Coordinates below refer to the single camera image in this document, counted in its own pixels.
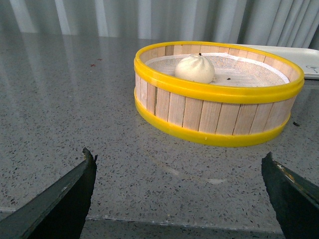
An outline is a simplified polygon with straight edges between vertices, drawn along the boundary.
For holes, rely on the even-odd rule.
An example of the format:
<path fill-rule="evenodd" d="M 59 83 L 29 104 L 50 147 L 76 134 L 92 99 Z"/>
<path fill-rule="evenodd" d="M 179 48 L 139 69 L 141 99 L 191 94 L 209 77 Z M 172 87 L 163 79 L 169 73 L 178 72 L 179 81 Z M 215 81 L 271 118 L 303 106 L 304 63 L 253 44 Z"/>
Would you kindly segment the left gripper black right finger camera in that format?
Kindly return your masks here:
<path fill-rule="evenodd" d="M 263 180 L 276 219 L 287 239 L 319 237 L 319 187 L 276 162 L 262 159 Z"/>

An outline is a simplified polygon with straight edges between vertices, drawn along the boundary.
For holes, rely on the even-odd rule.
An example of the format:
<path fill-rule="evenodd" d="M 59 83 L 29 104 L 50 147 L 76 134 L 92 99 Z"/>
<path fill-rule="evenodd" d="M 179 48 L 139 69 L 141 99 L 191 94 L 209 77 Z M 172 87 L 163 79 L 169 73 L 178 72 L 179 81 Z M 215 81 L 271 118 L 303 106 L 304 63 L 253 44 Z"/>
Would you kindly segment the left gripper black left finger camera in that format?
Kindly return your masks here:
<path fill-rule="evenodd" d="M 97 156 L 84 161 L 0 222 L 2 239 L 78 239 L 91 206 Z"/>

